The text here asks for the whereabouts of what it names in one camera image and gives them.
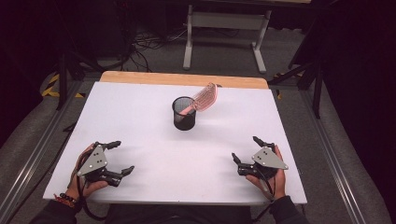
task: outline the hand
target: hand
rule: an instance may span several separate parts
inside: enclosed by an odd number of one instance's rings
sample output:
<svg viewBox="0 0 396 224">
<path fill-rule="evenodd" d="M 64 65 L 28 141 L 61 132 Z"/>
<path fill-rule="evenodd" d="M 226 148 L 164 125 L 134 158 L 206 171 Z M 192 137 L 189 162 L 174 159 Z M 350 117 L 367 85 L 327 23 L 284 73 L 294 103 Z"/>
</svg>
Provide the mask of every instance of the hand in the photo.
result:
<svg viewBox="0 0 396 224">
<path fill-rule="evenodd" d="M 280 154 L 279 148 L 275 146 L 275 154 L 283 161 L 282 155 Z M 254 184 L 257 188 L 262 191 L 262 194 L 268 199 L 271 199 L 268 193 L 262 188 L 262 184 L 260 183 L 260 179 L 254 175 L 247 175 L 246 179 Z M 270 183 L 271 189 L 275 192 L 274 200 L 282 198 L 286 195 L 285 193 L 285 184 L 286 184 L 286 177 L 285 172 L 282 169 L 277 169 L 276 175 L 269 179 L 268 182 Z"/>
<path fill-rule="evenodd" d="M 93 144 L 91 144 L 90 146 L 88 146 L 82 153 L 81 155 L 86 152 L 91 150 L 93 147 Z M 65 194 L 69 197 L 74 198 L 75 200 L 78 200 L 79 195 L 78 195 L 78 186 L 77 186 L 77 164 L 76 167 L 73 171 L 73 173 L 70 176 L 70 184 L 68 186 L 67 191 L 65 192 Z M 106 181 L 97 181 L 94 183 L 91 183 L 88 185 L 88 187 L 83 189 L 83 195 L 85 198 L 88 198 L 92 193 L 94 193 L 95 191 L 105 188 L 107 187 L 107 182 Z"/>
</svg>

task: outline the white stand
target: white stand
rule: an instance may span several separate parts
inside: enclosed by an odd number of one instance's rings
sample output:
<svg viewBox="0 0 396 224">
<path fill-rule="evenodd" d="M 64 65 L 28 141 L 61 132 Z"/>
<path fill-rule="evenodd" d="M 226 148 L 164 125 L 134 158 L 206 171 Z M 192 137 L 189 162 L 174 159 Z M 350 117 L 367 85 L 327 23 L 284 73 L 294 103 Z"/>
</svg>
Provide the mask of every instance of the white stand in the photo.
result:
<svg viewBox="0 0 396 224">
<path fill-rule="evenodd" d="M 212 27 L 228 29 L 259 30 L 259 36 L 256 42 L 253 42 L 252 48 L 256 58 L 260 73 L 265 73 L 265 65 L 262 59 L 260 48 L 262 40 L 267 30 L 270 20 L 271 10 L 265 12 L 265 15 L 236 15 L 227 13 L 208 13 L 193 12 L 192 6 L 189 6 L 187 17 L 187 44 L 184 53 L 183 69 L 189 70 L 191 67 L 192 55 L 192 27 Z"/>
</svg>

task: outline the metal bar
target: metal bar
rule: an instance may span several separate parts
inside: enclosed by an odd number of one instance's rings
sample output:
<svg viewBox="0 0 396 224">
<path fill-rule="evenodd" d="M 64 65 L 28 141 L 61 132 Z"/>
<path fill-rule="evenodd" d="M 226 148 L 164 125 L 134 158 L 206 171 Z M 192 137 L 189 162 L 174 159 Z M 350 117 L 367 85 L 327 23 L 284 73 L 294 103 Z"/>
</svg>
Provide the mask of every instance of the metal bar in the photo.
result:
<svg viewBox="0 0 396 224">
<path fill-rule="evenodd" d="M 347 177 L 344 175 L 343 169 L 341 168 L 340 163 L 335 156 L 334 150 L 332 148 L 332 144 L 328 138 L 328 135 L 323 128 L 323 125 L 320 119 L 316 119 L 315 113 L 311 109 L 311 97 L 307 91 L 300 91 L 304 104 L 307 107 L 308 114 L 310 115 L 311 120 L 315 126 L 315 129 L 318 132 L 320 137 L 320 141 L 322 144 L 323 152 L 327 163 L 330 166 L 332 171 L 332 176 L 334 177 L 335 183 L 337 184 L 338 189 L 340 190 L 340 194 L 344 200 L 346 205 L 346 210 L 348 211 L 351 220 L 353 223 L 366 223 L 364 217 L 359 209 L 358 203 L 355 200 L 355 196 L 353 195 L 352 189 L 349 185 Z"/>
<path fill-rule="evenodd" d="M 59 122 L 64 116 L 64 113 L 67 107 L 70 105 L 70 102 L 73 100 L 74 96 L 78 92 L 80 85 L 80 81 L 74 81 L 72 83 L 72 85 L 70 86 L 70 94 L 68 95 L 64 106 L 62 106 L 60 110 L 55 111 L 53 117 L 51 118 L 49 126 L 47 127 L 46 131 L 43 132 L 43 135 L 35 146 L 35 149 L 33 150 L 30 158 L 18 174 L 18 177 L 15 180 L 10 191 L 8 192 L 7 197 L 3 200 L 3 203 L 0 206 L 0 223 L 9 222 L 9 216 L 11 215 L 13 209 L 16 207 L 18 200 L 22 196 L 23 191 L 28 185 L 31 177 L 35 173 L 35 169 L 37 168 L 44 153 L 46 152 L 52 136 L 54 135 L 54 132 L 58 127 Z"/>
</svg>

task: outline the metal stand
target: metal stand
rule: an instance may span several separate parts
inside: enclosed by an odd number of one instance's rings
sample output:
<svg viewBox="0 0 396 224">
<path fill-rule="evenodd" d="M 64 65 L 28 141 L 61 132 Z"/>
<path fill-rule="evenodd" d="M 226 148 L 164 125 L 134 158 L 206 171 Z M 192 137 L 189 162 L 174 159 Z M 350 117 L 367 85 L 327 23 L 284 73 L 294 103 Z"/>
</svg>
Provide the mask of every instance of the metal stand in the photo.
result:
<svg viewBox="0 0 396 224">
<path fill-rule="evenodd" d="M 268 85 L 276 85 L 277 83 L 284 81 L 290 77 L 296 76 L 297 74 L 303 72 L 303 76 L 297 83 L 297 87 L 299 90 L 307 91 L 311 83 L 316 80 L 315 82 L 315 90 L 314 90 L 314 100 L 312 104 L 312 108 L 314 110 L 315 116 L 317 119 L 320 119 L 319 115 L 319 103 L 320 103 L 320 94 L 321 94 L 321 86 L 322 86 L 322 80 L 323 80 L 323 75 L 322 72 L 320 71 L 320 61 L 316 60 L 313 63 L 307 63 L 305 65 L 298 66 L 286 74 L 274 78 L 270 81 L 268 81 Z"/>
<path fill-rule="evenodd" d="M 191 68 L 192 55 L 192 27 L 212 27 L 212 28 L 228 28 L 228 29 L 245 29 L 259 30 L 259 36 L 256 42 L 251 44 L 254 56 L 260 73 L 265 73 L 265 65 L 262 59 L 260 48 L 265 31 L 268 27 L 271 11 L 265 12 L 265 15 L 239 15 L 227 13 L 208 13 L 193 12 L 192 6 L 189 5 L 189 14 L 187 16 L 187 44 L 184 53 L 183 69 Z"/>
<path fill-rule="evenodd" d="M 75 80 L 82 80 L 85 77 L 85 73 L 81 68 L 79 63 L 85 63 L 92 69 L 104 73 L 106 71 L 105 68 L 100 66 L 97 63 L 94 63 L 82 55 L 75 53 L 74 51 L 67 51 L 61 53 L 59 56 L 59 103 L 57 110 L 60 110 L 64 105 L 64 102 L 67 100 L 67 71 L 69 72 L 70 76 Z"/>
</svg>

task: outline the white table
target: white table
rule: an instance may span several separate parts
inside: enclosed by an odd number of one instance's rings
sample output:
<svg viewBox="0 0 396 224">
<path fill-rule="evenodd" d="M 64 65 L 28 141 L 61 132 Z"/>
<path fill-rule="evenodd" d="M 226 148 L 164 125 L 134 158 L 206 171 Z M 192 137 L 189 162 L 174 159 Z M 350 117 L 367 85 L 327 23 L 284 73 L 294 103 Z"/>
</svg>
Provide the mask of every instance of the white table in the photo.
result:
<svg viewBox="0 0 396 224">
<path fill-rule="evenodd" d="M 253 163 L 251 156 L 260 149 L 252 140 L 256 135 L 278 144 L 289 166 L 286 192 L 295 203 L 306 203 L 271 91 L 224 86 L 219 88 L 217 101 L 205 112 L 197 113 L 195 126 L 183 132 L 173 124 L 171 104 L 177 97 L 192 96 L 202 87 L 96 82 L 44 198 L 53 199 L 53 193 L 65 191 L 78 155 L 86 146 L 95 141 L 120 140 L 118 148 L 105 151 L 107 170 L 119 173 L 131 165 L 135 168 L 117 188 L 96 191 L 91 201 L 260 205 L 264 197 L 238 175 L 231 155 L 234 152 L 242 162 Z"/>
</svg>

